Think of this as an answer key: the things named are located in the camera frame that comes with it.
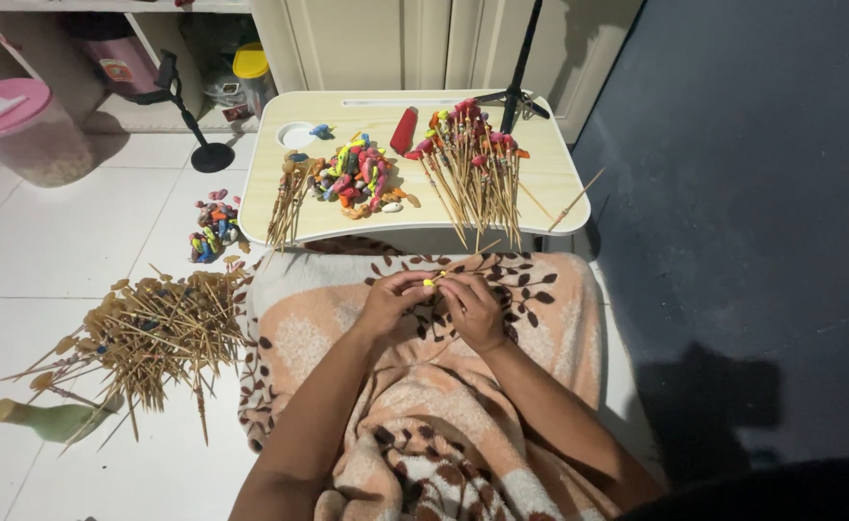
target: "red lighter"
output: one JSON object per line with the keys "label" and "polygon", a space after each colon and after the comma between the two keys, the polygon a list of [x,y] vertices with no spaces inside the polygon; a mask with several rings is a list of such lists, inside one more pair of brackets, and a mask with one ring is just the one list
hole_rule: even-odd
{"label": "red lighter", "polygon": [[404,155],[411,148],[411,136],[415,132],[415,124],[418,123],[418,109],[408,107],[398,121],[396,131],[389,140],[389,146],[399,154]]}

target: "wooden lap desk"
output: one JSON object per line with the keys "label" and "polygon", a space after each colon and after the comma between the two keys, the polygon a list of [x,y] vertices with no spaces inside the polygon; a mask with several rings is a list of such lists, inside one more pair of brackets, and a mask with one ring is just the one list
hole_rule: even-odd
{"label": "wooden lap desk", "polygon": [[[275,97],[264,109],[260,122],[239,212],[241,230],[251,241],[266,242],[267,224],[276,201],[283,156],[290,149],[280,141],[282,137],[279,134],[286,125],[298,122],[307,123],[310,129],[321,123],[337,126],[332,133],[335,139],[315,138],[308,145],[299,147],[300,152],[312,158],[331,158],[335,155],[335,148],[347,143],[355,134],[363,132],[370,135],[370,140],[379,148],[385,148],[388,159],[397,160],[390,173],[390,178],[395,179],[391,179],[389,186],[398,185],[406,193],[417,196],[421,207],[412,207],[403,199],[402,211],[380,211],[365,219],[351,220],[341,214],[339,202],[318,201],[314,196],[306,195],[300,211],[297,241],[347,233],[452,227],[434,189],[425,178],[421,164],[397,157],[388,143],[408,107],[418,109],[418,123],[412,139],[414,148],[425,137],[434,111],[452,110],[453,104],[467,97],[491,92],[495,91],[292,92]],[[545,99],[538,98],[536,101],[549,110]],[[480,108],[488,112],[488,122],[498,128],[503,112],[501,104],[487,103]],[[526,120],[519,116],[511,136],[518,142],[519,148],[531,155],[529,160],[521,160],[521,182],[555,218],[582,190],[582,182],[556,122],[536,115]],[[517,207],[521,214],[521,230],[531,233],[568,235],[582,227],[590,214],[589,199],[583,195],[557,227],[548,233],[552,221],[523,190],[518,192]]]}

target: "tripod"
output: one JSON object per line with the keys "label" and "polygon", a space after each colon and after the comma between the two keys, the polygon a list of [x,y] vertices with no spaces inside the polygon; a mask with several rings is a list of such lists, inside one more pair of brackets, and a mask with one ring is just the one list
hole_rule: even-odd
{"label": "tripod", "polygon": [[531,43],[534,41],[534,31],[537,28],[537,19],[540,18],[540,7],[543,6],[543,0],[534,0],[534,9],[531,11],[530,21],[527,22],[527,32],[524,33],[524,42],[521,44],[521,54],[518,55],[518,63],[514,66],[514,77],[511,78],[511,84],[508,88],[500,93],[487,94],[477,96],[476,100],[479,103],[486,101],[505,100],[505,113],[501,117],[500,132],[502,134],[511,134],[511,127],[514,125],[514,113],[518,109],[518,103],[524,103],[535,114],[541,118],[548,120],[549,112],[544,107],[531,101],[531,96],[521,90],[521,80],[524,78],[524,67],[527,65],[527,57],[531,54]]}
{"label": "tripod", "polygon": [[[187,128],[193,132],[199,141],[199,148],[193,152],[190,164],[198,172],[212,173],[228,168],[234,161],[234,150],[224,143],[209,143],[199,130],[199,123],[193,114],[187,110],[184,100],[180,97],[183,85],[180,83],[180,75],[177,72],[177,55],[171,51],[161,49],[161,67],[158,69],[159,76],[154,81],[156,87],[161,88],[157,92],[146,94],[136,100],[140,105],[151,105],[162,101],[171,101],[180,110],[180,115],[187,124]],[[171,92],[171,87],[176,87],[176,94]]]}

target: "blanket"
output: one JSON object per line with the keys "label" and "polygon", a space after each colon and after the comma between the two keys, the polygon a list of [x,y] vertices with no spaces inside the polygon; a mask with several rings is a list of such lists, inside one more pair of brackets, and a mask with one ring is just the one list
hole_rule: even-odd
{"label": "blanket", "polygon": [[[238,419],[259,452],[305,378],[361,312],[376,278],[465,257],[400,255],[356,237],[265,256],[234,296],[247,342]],[[598,407],[601,341],[589,266],[569,254],[484,254],[506,334]],[[410,309],[375,361],[315,519],[604,519],[616,506],[534,443],[440,295]]]}

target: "pink lid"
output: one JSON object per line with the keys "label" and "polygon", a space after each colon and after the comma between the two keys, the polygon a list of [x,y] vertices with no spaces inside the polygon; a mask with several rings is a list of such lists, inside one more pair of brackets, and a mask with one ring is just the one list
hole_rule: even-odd
{"label": "pink lid", "polygon": [[15,99],[19,96],[25,96],[26,100],[16,108],[0,114],[0,134],[35,118],[51,103],[51,89],[43,82],[31,78],[0,80],[0,99]]}

